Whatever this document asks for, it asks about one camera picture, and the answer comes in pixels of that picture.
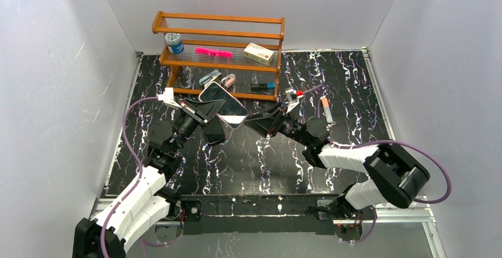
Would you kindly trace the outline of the black smartphone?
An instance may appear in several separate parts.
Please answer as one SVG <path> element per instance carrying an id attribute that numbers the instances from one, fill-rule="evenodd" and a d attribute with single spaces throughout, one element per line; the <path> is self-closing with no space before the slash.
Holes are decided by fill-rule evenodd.
<path id="1" fill-rule="evenodd" d="M 206 125 L 202 128 L 205 140 L 208 145 L 214 146 L 225 142 L 226 135 L 220 124 Z"/>

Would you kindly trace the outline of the phone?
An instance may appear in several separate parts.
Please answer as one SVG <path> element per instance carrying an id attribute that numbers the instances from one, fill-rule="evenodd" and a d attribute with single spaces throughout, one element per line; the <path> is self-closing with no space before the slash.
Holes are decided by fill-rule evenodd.
<path id="1" fill-rule="evenodd" d="M 246 107 L 217 82 L 208 83 L 198 96 L 200 101 L 223 100 L 218 117 L 230 128 L 238 128 L 248 116 Z"/>

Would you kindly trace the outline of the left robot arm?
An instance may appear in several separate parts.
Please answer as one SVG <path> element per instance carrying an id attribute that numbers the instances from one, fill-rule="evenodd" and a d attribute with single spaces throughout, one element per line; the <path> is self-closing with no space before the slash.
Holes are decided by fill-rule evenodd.
<path id="1" fill-rule="evenodd" d="M 73 257 L 126 257 L 132 245 L 156 222 L 168 216 L 180 196 L 166 185 L 182 163 L 181 150 L 198 128 L 214 134 L 223 129 L 218 112 L 224 100 L 184 99 L 174 122 L 149 128 L 147 159 L 133 181 L 93 218 L 75 228 Z"/>

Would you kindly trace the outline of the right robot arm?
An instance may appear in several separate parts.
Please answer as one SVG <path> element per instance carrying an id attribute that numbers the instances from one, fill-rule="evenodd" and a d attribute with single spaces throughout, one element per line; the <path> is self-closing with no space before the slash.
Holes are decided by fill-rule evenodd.
<path id="1" fill-rule="evenodd" d="M 263 137 L 280 133 L 302 144 L 302 154 L 313 167 L 368 175 L 368 180 L 343 191 L 337 199 L 337 209 L 355 211 L 384 203 L 408 208 L 430 179 L 428 170 L 394 141 L 339 146 L 330 141 L 325 120 L 315 117 L 301 123 L 279 105 L 248 117 L 244 124 Z"/>

